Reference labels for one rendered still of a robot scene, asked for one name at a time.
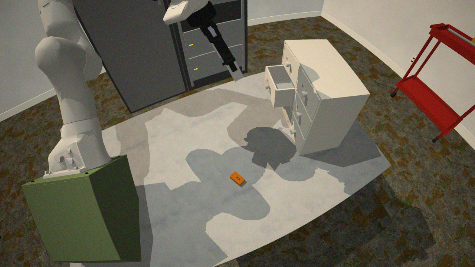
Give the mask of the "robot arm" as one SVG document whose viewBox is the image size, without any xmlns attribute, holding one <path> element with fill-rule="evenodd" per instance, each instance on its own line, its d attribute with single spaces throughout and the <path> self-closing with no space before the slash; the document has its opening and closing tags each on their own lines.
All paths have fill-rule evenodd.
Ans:
<svg viewBox="0 0 475 267">
<path fill-rule="evenodd" d="M 166 25 L 183 21 L 208 1 L 171 0 L 163 20 Z M 85 36 L 72 0 L 38 0 L 38 8 L 47 37 L 37 45 L 35 60 L 55 89 L 64 123 L 43 179 L 80 174 L 112 160 L 86 83 L 99 76 L 102 59 Z"/>
</svg>

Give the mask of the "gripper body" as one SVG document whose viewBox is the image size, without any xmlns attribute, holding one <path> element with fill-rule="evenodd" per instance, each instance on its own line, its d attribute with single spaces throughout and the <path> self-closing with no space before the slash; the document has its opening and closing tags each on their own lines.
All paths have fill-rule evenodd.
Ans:
<svg viewBox="0 0 475 267">
<path fill-rule="evenodd" d="M 205 5 L 200 10 L 192 13 L 186 20 L 188 21 L 191 27 L 197 27 L 202 25 L 205 32 L 208 31 L 208 27 L 211 26 L 214 28 L 211 20 L 216 15 L 215 7 L 213 7 L 212 2 L 208 1 L 207 5 Z"/>
</svg>

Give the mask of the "orange rectangular block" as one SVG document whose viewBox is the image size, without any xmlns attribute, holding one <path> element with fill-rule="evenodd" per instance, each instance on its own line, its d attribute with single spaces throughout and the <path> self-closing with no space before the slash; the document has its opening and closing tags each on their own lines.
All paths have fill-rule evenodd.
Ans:
<svg viewBox="0 0 475 267">
<path fill-rule="evenodd" d="M 245 179 L 240 176 L 236 171 L 234 171 L 232 175 L 230 175 L 230 178 L 239 186 L 241 186 L 245 181 Z"/>
</svg>

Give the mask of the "cream small chest of drawers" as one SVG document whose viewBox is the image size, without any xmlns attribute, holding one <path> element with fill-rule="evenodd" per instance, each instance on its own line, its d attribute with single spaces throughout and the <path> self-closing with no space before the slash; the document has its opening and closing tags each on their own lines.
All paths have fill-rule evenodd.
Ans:
<svg viewBox="0 0 475 267">
<path fill-rule="evenodd" d="M 302 68 L 320 98 L 298 154 L 338 147 L 369 98 L 369 91 L 327 39 L 285 40 L 284 49 L 285 44 L 300 65 L 296 86 L 292 81 L 295 94 Z"/>
</svg>

